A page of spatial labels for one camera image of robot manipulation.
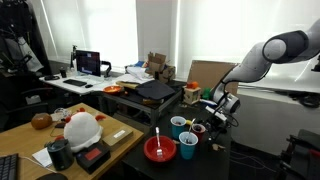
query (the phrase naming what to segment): paper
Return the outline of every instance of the paper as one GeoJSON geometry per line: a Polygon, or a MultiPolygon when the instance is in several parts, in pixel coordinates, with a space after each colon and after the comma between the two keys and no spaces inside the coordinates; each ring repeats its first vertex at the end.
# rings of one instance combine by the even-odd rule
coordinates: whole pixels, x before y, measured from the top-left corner
{"type": "Polygon", "coordinates": [[[132,76],[140,79],[140,80],[144,80],[144,79],[150,79],[147,78],[148,74],[145,73],[146,68],[141,68],[141,67],[127,67],[127,71],[129,74],[131,74],[132,76]]]}
{"type": "Polygon", "coordinates": [[[139,83],[139,84],[142,84],[142,83],[145,83],[145,82],[148,82],[148,81],[151,81],[153,80],[153,78],[143,78],[143,79],[139,79],[131,74],[124,74],[122,76],[119,76],[115,79],[115,82],[117,81],[123,81],[123,82],[135,82],[135,83],[139,83]]]}
{"type": "Polygon", "coordinates": [[[44,148],[34,154],[32,156],[43,166],[43,167],[49,167],[52,165],[52,161],[50,158],[50,155],[48,153],[47,148],[44,148]]]}

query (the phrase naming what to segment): black container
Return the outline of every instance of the black container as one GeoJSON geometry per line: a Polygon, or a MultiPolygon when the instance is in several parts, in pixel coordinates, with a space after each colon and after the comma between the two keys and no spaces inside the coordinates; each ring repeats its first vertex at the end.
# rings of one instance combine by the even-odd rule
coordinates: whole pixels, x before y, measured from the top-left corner
{"type": "Polygon", "coordinates": [[[62,78],[66,78],[66,77],[67,77],[67,72],[66,72],[66,70],[63,69],[63,68],[60,69],[60,74],[61,74],[61,77],[62,77],[62,78]]]}
{"type": "Polygon", "coordinates": [[[46,146],[52,164],[57,171],[68,169],[73,164],[74,157],[67,139],[50,142],[46,146]]]}

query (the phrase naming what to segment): black cup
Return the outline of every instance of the black cup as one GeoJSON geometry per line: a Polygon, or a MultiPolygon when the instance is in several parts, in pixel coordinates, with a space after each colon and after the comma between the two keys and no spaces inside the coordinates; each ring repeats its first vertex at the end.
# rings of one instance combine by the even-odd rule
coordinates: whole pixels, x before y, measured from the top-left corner
{"type": "Polygon", "coordinates": [[[67,77],[66,70],[60,69],[60,73],[61,73],[61,77],[63,77],[63,78],[66,78],[66,77],[67,77]]]}

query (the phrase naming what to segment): box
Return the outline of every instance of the box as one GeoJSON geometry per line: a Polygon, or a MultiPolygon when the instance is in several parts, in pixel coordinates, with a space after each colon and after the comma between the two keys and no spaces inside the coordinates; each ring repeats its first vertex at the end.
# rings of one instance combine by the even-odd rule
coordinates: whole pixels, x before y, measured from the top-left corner
{"type": "Polygon", "coordinates": [[[200,100],[201,88],[197,87],[195,89],[189,89],[184,86],[183,89],[183,102],[191,105],[200,100]]]}
{"type": "Polygon", "coordinates": [[[92,174],[110,157],[110,150],[100,143],[94,143],[76,154],[77,163],[88,174],[92,174]]]}
{"type": "Polygon", "coordinates": [[[148,54],[148,66],[151,72],[162,72],[165,66],[166,56],[163,54],[150,52],[148,54]]]}
{"type": "Polygon", "coordinates": [[[162,72],[159,73],[159,80],[163,83],[167,83],[176,78],[176,67],[167,66],[162,72]]]}
{"type": "MultiPolygon", "coordinates": [[[[199,61],[193,60],[189,71],[188,82],[197,81],[199,87],[214,88],[237,63],[217,62],[217,61],[199,61]]],[[[237,95],[238,82],[229,83],[226,90],[233,95],[237,95]]]]}
{"type": "Polygon", "coordinates": [[[110,135],[102,139],[103,143],[110,149],[110,151],[116,150],[119,146],[125,143],[133,135],[132,129],[123,126],[118,130],[112,132],[110,135]]]}

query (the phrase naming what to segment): wooden board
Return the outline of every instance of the wooden board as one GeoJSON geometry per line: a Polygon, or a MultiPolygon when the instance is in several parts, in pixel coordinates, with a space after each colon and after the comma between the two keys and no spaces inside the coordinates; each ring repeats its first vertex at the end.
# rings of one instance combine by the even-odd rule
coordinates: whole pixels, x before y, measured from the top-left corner
{"type": "MultiPolygon", "coordinates": [[[[237,65],[236,63],[193,60],[188,81],[197,81],[203,92],[204,88],[214,88],[221,78],[237,65]]],[[[238,83],[229,83],[226,90],[237,95],[238,83]]]]}

